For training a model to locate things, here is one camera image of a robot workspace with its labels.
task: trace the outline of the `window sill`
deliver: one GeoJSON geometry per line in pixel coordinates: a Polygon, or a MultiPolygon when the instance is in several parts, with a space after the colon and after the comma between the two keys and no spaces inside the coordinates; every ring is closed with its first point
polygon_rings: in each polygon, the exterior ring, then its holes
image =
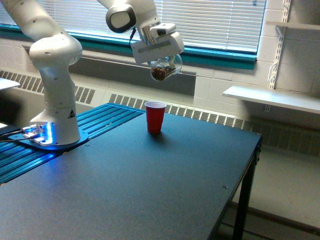
{"type": "MultiPolygon", "coordinates": [[[[19,27],[15,25],[0,24],[0,31],[4,37],[29,39],[19,27]]],[[[78,39],[82,46],[87,49],[105,50],[116,53],[132,54],[129,40],[114,39],[111,37],[98,37],[93,35],[69,32],[71,36],[78,39]]],[[[219,50],[207,50],[186,47],[181,54],[185,63],[192,63],[207,66],[220,66],[227,68],[254,70],[257,56],[254,54],[225,52],[219,50]]]]}

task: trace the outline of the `heating vent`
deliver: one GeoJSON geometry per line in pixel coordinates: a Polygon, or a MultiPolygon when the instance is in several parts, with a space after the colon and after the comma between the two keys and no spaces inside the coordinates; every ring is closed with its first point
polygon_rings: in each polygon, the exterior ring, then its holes
{"type": "MultiPolygon", "coordinates": [[[[145,109],[145,102],[139,98],[112,94],[110,103],[117,103],[138,109],[145,109]]],[[[303,154],[320,156],[320,134],[305,132],[299,129],[280,128],[278,126],[246,121],[223,113],[205,111],[198,108],[177,104],[168,104],[165,109],[168,114],[183,116],[209,123],[220,124],[242,130],[261,133],[263,144],[280,149],[291,150],[303,154]]]]}
{"type": "MultiPolygon", "coordinates": [[[[16,81],[20,84],[19,89],[35,92],[44,93],[44,85],[41,78],[18,74],[9,71],[0,71],[0,78],[16,81]]],[[[75,101],[83,104],[91,104],[94,98],[96,90],[75,86],[75,101]]]]}

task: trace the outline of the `red cup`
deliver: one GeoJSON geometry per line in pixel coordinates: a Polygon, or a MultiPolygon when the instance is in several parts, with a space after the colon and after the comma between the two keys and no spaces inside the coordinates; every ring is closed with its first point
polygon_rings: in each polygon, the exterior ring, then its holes
{"type": "Polygon", "coordinates": [[[161,101],[148,101],[145,104],[146,122],[150,134],[161,132],[162,122],[164,121],[167,104],[161,101]]]}

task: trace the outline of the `white shelf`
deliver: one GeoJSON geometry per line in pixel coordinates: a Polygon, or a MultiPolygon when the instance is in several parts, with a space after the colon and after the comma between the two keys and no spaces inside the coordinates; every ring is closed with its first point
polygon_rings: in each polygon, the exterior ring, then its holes
{"type": "Polygon", "coordinates": [[[252,86],[232,86],[223,96],[320,114],[320,97],[252,86]]]}
{"type": "Polygon", "coordinates": [[[20,86],[16,81],[11,81],[0,77],[0,90],[9,89],[20,86]]]}
{"type": "Polygon", "coordinates": [[[301,23],[290,23],[281,21],[266,21],[267,25],[275,25],[279,27],[286,27],[290,29],[303,29],[303,30],[318,30],[320,31],[320,25],[301,24],[301,23]]]}

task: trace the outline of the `window blind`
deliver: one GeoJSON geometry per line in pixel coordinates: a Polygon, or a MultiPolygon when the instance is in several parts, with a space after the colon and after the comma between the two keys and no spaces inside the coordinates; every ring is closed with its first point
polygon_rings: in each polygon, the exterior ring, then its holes
{"type": "MultiPolygon", "coordinates": [[[[108,29],[107,9],[96,0],[38,1],[69,32],[129,39],[130,32],[118,34],[108,29]]],[[[266,0],[154,2],[162,22],[176,23],[186,46],[257,52],[266,0]]],[[[14,24],[2,6],[0,23],[14,24]]]]}

